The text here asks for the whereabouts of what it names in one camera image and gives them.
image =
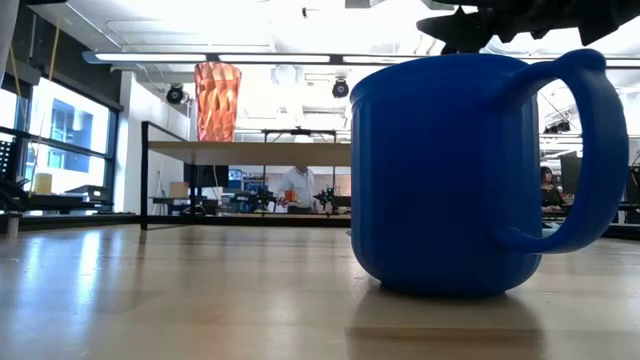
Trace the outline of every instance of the ceiling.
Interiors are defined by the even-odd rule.
[[[302,9],[306,9],[304,18]],[[422,0],[69,0],[33,10],[96,51],[138,52],[302,52],[358,54],[439,54],[443,44],[421,34],[417,20],[444,15]],[[640,18],[592,48],[610,56],[640,57]],[[494,38],[485,52],[555,56],[579,48],[576,30],[556,30],[542,40],[518,35],[510,44]],[[346,99],[331,88],[344,77],[351,87],[376,71],[372,67],[239,65],[243,72],[238,124],[243,128],[349,129]],[[192,65],[146,65],[133,69],[159,95],[173,82],[193,88]],[[638,70],[612,70],[612,82],[634,88]],[[572,105],[560,82],[543,90],[556,102],[542,107],[551,116]]]

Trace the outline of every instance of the orange pendant lamp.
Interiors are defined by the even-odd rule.
[[[195,74],[198,141],[232,142],[242,73],[233,65],[206,62],[196,65]]]

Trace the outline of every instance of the white wall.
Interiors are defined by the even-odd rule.
[[[120,104],[124,111],[120,113],[118,127],[118,148],[116,153],[116,171],[114,182],[115,211],[140,213],[140,163],[142,159],[143,121],[156,125],[184,138],[189,138],[190,119],[169,106],[160,97],[145,89],[136,80],[134,73],[122,74]],[[179,141],[158,130],[150,128],[149,140]],[[169,193],[169,183],[182,181],[183,164],[170,157],[149,152],[149,196],[156,196],[158,183]],[[148,201],[149,212],[153,210]]]

